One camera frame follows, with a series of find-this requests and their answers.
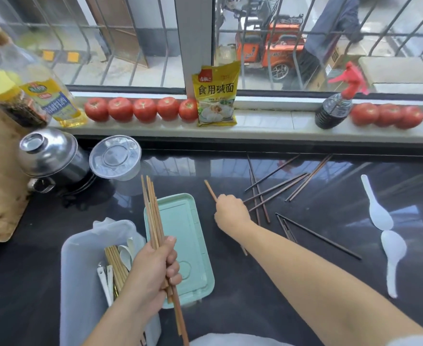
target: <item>dark liquid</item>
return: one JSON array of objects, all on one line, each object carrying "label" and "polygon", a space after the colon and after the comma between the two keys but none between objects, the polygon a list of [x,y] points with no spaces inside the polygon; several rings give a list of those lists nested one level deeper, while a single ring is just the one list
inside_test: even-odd
[{"label": "dark liquid", "polygon": [[321,106],[316,110],[316,115],[314,116],[314,121],[316,125],[321,129],[327,130],[337,126],[340,122],[345,120],[346,117],[333,117],[324,109],[324,106]]}]

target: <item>window sill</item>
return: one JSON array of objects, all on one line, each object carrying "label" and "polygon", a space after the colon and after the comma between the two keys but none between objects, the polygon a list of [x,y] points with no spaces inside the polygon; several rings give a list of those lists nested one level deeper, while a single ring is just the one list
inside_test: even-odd
[{"label": "window sill", "polygon": [[[106,123],[95,123],[90,120],[84,126],[64,130],[80,136],[119,134],[151,137],[423,143],[423,123],[411,130],[399,130],[374,125],[357,127],[347,118],[333,129],[322,130],[315,125],[312,112],[236,110],[236,118],[236,126],[207,127],[197,127],[196,123],[187,124],[180,118],[165,122],[159,116],[150,124],[142,124],[135,119],[124,124],[114,120]],[[54,120],[51,126],[59,127]]]}]

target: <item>black countertop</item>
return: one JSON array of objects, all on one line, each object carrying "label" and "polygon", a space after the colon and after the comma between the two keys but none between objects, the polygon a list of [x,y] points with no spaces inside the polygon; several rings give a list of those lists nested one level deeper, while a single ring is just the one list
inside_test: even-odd
[{"label": "black countertop", "polygon": [[[250,156],[258,178],[288,158],[286,154]],[[302,155],[261,188],[312,171],[323,157]],[[209,180],[217,195],[249,197],[251,191],[243,193],[249,186],[245,153],[144,150],[142,172],[151,176],[157,197],[189,193],[197,204],[216,284],[201,303],[183,309],[191,340],[207,333],[245,333],[296,346],[321,345],[257,262],[244,256],[214,222],[215,204],[203,180]],[[398,267],[399,297],[392,302],[423,326],[423,159],[336,155],[294,201],[284,203],[290,193],[270,201],[272,221],[268,225],[261,211],[262,225],[283,235],[274,215],[279,212],[353,250],[362,261],[291,226],[299,244],[387,296],[386,256],[381,232],[368,216],[362,173],[369,176],[376,197],[394,219],[394,230],[408,246]],[[0,244],[0,345],[58,345],[64,241],[105,217],[131,220],[145,236],[143,208],[139,176],[115,186],[99,179],[70,203],[53,194],[34,195],[11,240]],[[182,345],[173,310],[160,311],[160,318],[158,344]]]}]

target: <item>mint green tray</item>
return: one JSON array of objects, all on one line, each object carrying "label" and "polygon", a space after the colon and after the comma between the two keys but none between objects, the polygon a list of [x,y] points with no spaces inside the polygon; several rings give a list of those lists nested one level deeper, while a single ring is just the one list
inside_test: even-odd
[{"label": "mint green tray", "polygon": [[[157,201],[164,234],[176,237],[174,248],[178,253],[180,274],[183,276],[181,284],[177,286],[180,303],[184,305],[200,300],[213,291],[215,277],[205,246],[195,200],[192,195],[181,193]],[[144,223],[149,241],[149,224],[145,208]],[[162,307],[173,308],[173,304],[165,299]]]}]

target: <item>spray bottle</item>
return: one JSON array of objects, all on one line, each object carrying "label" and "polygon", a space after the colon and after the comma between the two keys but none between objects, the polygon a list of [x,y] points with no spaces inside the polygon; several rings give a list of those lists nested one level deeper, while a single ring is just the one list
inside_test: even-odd
[{"label": "spray bottle", "polygon": [[327,98],[316,111],[316,125],[321,129],[331,129],[346,119],[353,107],[352,99],[356,93],[368,94],[361,71],[351,62],[346,64],[346,70],[342,75],[329,80],[329,82],[339,81],[347,82],[348,87],[343,92]]}]

